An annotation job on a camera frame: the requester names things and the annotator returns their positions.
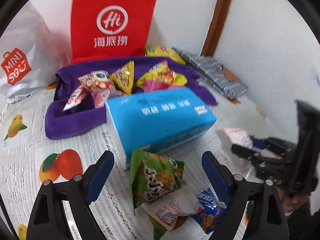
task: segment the metal screw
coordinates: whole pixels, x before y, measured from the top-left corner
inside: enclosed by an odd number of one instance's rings
[[[80,174],[78,174],[78,175],[74,176],[73,179],[74,179],[75,181],[79,181],[79,180],[82,179],[82,176],[81,176]]]
[[[267,179],[267,180],[266,180],[266,184],[267,184],[268,186],[272,186],[272,185],[273,185],[273,182],[272,182],[270,179]]]
[[[50,184],[50,182],[51,181],[49,179],[46,179],[46,180],[44,180],[44,182],[42,184],[45,186],[48,186]]]
[[[236,174],[236,175],[234,176],[234,178],[235,178],[235,180],[237,180],[237,181],[241,181],[241,180],[243,179],[243,177],[242,177],[240,174]]]

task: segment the blue box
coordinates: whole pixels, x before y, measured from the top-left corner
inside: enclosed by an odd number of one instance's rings
[[[217,120],[189,88],[109,99],[106,109],[123,168],[129,168],[135,148],[161,154],[203,135]]]

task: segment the green snack bag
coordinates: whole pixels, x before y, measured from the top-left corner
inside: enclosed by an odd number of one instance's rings
[[[184,162],[135,149],[130,166],[133,208],[180,189],[183,169]]]

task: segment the hi logo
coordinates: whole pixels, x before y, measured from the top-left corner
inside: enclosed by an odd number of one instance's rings
[[[26,55],[18,48],[11,53],[6,52],[1,67],[7,75],[7,82],[14,85],[31,71]]]
[[[125,9],[118,5],[111,5],[98,14],[97,27],[105,34],[114,35],[126,28],[128,20]]]

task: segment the purple cloth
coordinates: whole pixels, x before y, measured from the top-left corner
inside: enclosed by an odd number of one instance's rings
[[[78,77],[91,71],[106,70],[109,74],[121,68],[128,61],[134,61],[134,81],[137,81],[155,64],[167,60],[170,69],[185,75],[188,79],[186,87],[189,87],[206,104],[217,105],[210,92],[200,86],[196,79],[199,75],[192,68],[174,62],[164,57],[121,57],[99,61],[90,61],[74,64],[60,69],[56,76],[59,79],[54,101],[48,108],[45,116],[45,133],[47,138],[58,140],[84,134],[92,128],[107,121],[106,109],[94,108],[94,101],[89,94],[78,106],[62,111],[69,96],[80,85]],[[142,89],[134,89],[134,93],[143,92]]]

